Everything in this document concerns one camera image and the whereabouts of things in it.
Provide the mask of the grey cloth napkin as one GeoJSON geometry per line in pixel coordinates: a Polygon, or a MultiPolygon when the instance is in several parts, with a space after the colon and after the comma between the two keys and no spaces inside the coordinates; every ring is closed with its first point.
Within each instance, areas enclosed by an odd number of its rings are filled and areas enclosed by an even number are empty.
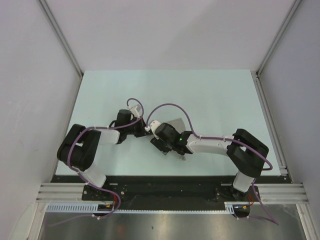
{"type": "Polygon", "coordinates": [[[175,155],[185,161],[185,154],[188,153],[184,140],[184,131],[178,132],[176,128],[167,122],[152,120],[148,125],[149,131],[153,134],[150,143],[156,147],[163,155],[175,152],[175,155]]]}

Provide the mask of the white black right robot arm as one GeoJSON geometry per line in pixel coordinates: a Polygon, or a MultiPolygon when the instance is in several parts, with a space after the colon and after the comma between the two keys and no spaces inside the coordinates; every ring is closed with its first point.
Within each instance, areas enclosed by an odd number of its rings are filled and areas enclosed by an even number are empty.
{"type": "Polygon", "coordinates": [[[163,154],[179,155],[210,153],[228,156],[238,172],[230,188],[231,196],[242,201],[249,194],[254,179],[261,176],[269,148],[245,129],[221,137],[196,136],[192,131],[178,132],[171,124],[152,121],[151,143],[163,154]]]}

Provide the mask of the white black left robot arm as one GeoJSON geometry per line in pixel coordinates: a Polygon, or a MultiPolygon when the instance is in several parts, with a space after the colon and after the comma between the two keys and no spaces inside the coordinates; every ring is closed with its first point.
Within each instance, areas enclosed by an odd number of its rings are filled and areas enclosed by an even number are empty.
{"type": "Polygon", "coordinates": [[[111,188],[105,184],[105,174],[94,163],[98,146],[119,145],[128,135],[146,136],[143,113],[140,105],[128,106],[119,110],[116,119],[107,127],[86,128],[74,124],[57,151],[57,159],[83,177],[87,184],[94,185],[93,194],[98,199],[107,199],[111,188]]]}

